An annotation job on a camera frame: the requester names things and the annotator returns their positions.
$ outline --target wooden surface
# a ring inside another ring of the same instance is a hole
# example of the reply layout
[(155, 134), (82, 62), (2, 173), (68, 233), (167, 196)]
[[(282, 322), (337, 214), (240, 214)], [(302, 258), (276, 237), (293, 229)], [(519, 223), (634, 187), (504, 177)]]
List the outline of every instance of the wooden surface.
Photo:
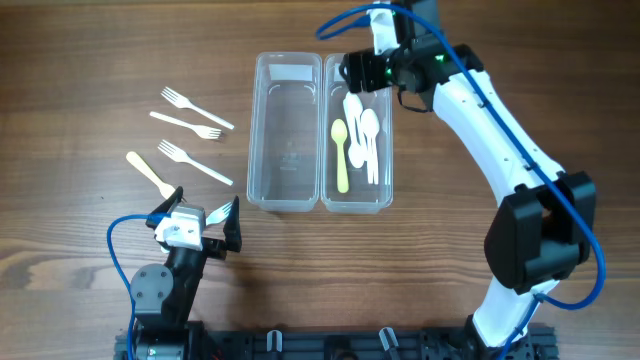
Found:
[[(162, 200), (125, 161), (130, 150), (209, 210), (241, 197), (243, 251), (209, 262), (192, 312), (211, 329), (461, 325), (489, 283), (482, 245), (496, 204), (435, 116), (394, 104), (395, 196), (378, 216), (331, 214), (321, 202), (308, 214), (272, 214), (246, 200), (256, 56), (369, 46), (366, 31), (313, 37), (355, 4), (0, 8), (0, 358), (112, 355), (130, 308), (105, 231)], [(538, 145), (597, 185), (605, 291), (580, 312), (544, 305), (534, 322), (557, 328), (562, 359), (640, 358), (638, 2), (466, 0), (440, 8), (451, 41), (475, 49)], [(167, 85), (234, 123), (227, 141), (211, 144), (150, 118), (155, 110), (208, 124), (164, 101)], [(156, 149), (163, 138), (234, 185), (169, 161)], [(140, 223), (122, 225), (114, 241), (129, 276), (164, 261)], [(591, 258), (554, 295), (584, 297), (595, 269)]]

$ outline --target wood grain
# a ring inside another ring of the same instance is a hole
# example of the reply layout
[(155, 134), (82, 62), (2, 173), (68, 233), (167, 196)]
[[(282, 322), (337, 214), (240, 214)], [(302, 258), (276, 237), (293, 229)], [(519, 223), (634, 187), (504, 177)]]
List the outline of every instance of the wood grain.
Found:
[[(394, 105), (395, 199), (380, 215), (331, 214), (322, 203), (271, 214), (246, 201), (257, 55), (369, 46), (366, 31), (313, 38), (355, 2), (31, 3), (41, 5), (0, 7), (0, 359), (110, 358), (129, 303), (105, 231), (162, 200), (125, 161), (130, 150), (209, 210), (241, 196), (243, 252), (207, 266), (192, 314), (212, 329), (456, 325), (482, 301), (495, 200), (433, 115)], [(557, 328), (562, 359), (640, 354), (639, 7), (440, 2), (451, 41), (474, 48), (531, 137), (597, 185), (605, 291), (584, 311), (543, 306), (534, 320)], [(206, 124), (166, 103), (167, 85), (234, 123), (227, 141), (149, 118), (154, 110)], [(155, 149), (163, 138), (234, 185), (170, 162)], [(115, 247), (129, 276), (164, 260), (141, 224), (123, 224)], [(582, 298), (595, 270), (590, 259), (554, 295)]]

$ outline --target yellow spoon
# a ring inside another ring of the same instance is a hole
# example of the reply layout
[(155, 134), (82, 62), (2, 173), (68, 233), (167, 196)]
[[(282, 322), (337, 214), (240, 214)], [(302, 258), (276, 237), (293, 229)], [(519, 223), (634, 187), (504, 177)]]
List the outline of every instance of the yellow spoon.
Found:
[(342, 119), (336, 119), (331, 125), (331, 138), (338, 146), (338, 191), (349, 191), (349, 179), (347, 178), (347, 164), (344, 160), (344, 142), (347, 140), (347, 126)]

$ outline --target white fork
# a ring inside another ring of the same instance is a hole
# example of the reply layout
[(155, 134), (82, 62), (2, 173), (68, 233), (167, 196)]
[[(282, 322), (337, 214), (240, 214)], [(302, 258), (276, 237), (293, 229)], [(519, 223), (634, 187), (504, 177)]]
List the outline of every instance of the white fork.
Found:
[(154, 117), (154, 118), (159, 119), (159, 120), (162, 120), (162, 121), (166, 121), (166, 122), (171, 123), (171, 124), (184, 126), (184, 127), (188, 128), (188, 129), (193, 130), (201, 138), (207, 139), (207, 140), (215, 140), (215, 139), (219, 138), (220, 137), (220, 133), (222, 132), (220, 129), (212, 128), (212, 127), (209, 127), (209, 126), (192, 125), (192, 124), (189, 124), (188, 122), (185, 122), (185, 121), (182, 121), (182, 120), (178, 120), (176, 118), (172, 118), (171, 116), (163, 115), (163, 114), (157, 113), (155, 111), (150, 112), (149, 116)]
[(205, 226), (219, 224), (223, 222), (229, 213), (231, 212), (231, 203), (228, 202), (222, 206), (220, 206), (216, 211), (212, 212), (207, 216), (207, 221), (205, 222)]
[(178, 94), (177, 92), (175, 92), (174, 90), (165, 87), (164, 90), (162, 90), (162, 96), (167, 99), (170, 103), (172, 103), (175, 107), (179, 108), (179, 109), (191, 109), (194, 111), (199, 112), (201, 115), (204, 115), (206, 117), (208, 117), (209, 119), (217, 122), (218, 124), (233, 130), (233, 124), (231, 124), (228, 121), (225, 121), (223, 119), (221, 119), (218, 116), (213, 115), (212, 113), (201, 109), (200, 107), (194, 105), (191, 100), (189, 100), (188, 98)]
[(228, 177), (218, 173), (217, 171), (211, 170), (208, 167), (200, 164), (199, 162), (191, 159), (189, 157), (189, 155), (182, 149), (180, 149), (179, 147), (171, 144), (170, 142), (168, 142), (167, 140), (162, 140), (162, 142), (160, 143), (160, 145), (158, 145), (158, 149), (165, 155), (167, 155), (171, 160), (175, 161), (175, 162), (184, 162), (187, 164), (191, 164), (193, 166), (195, 166), (196, 168), (198, 168), (199, 170), (201, 170), (202, 172), (204, 172), (205, 174), (222, 181), (223, 183), (231, 186), (231, 184), (233, 184), (233, 181), (231, 179), (229, 179)]

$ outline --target plastic bin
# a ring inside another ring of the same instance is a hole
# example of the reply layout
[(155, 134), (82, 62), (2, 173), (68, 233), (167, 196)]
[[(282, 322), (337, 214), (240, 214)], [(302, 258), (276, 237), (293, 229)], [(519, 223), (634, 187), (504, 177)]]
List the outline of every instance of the plastic bin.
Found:
[(267, 211), (310, 211), (318, 201), (322, 58), (258, 56), (247, 198)]
[[(249, 146), (247, 198), (266, 211), (310, 211), (322, 194), (332, 212), (373, 214), (393, 200), (391, 91), (358, 94), (364, 109), (376, 112), (379, 184), (367, 182), (366, 165), (347, 158), (349, 191), (336, 187), (333, 120), (345, 120), (347, 86), (338, 73), (343, 54), (263, 53), (256, 63)], [(344, 144), (345, 154), (349, 140)]]
[(332, 212), (374, 214), (393, 201), (393, 129), (391, 116), (391, 89), (358, 95), (363, 109), (375, 111), (380, 121), (380, 132), (376, 137), (379, 163), (378, 185), (367, 181), (367, 164), (360, 169), (349, 162), (347, 150), (350, 139), (344, 144), (349, 177), (349, 191), (341, 194), (337, 189), (337, 147), (331, 139), (331, 126), (335, 119), (346, 121), (342, 101), (349, 91), (340, 76), (338, 67), (344, 54), (329, 55), (324, 72), (324, 116), (322, 122), (322, 202)]

